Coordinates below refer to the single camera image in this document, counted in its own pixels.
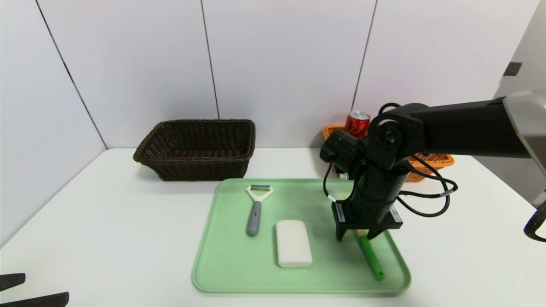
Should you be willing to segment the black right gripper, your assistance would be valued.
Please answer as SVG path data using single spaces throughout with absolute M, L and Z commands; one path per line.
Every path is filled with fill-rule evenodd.
M 343 239 L 347 230 L 367 230 L 367 239 L 373 240 L 384 230 L 402 227 L 393 204 L 403 185 L 403 173 L 367 169 L 352 181 L 348 198 L 331 202 L 337 241 Z

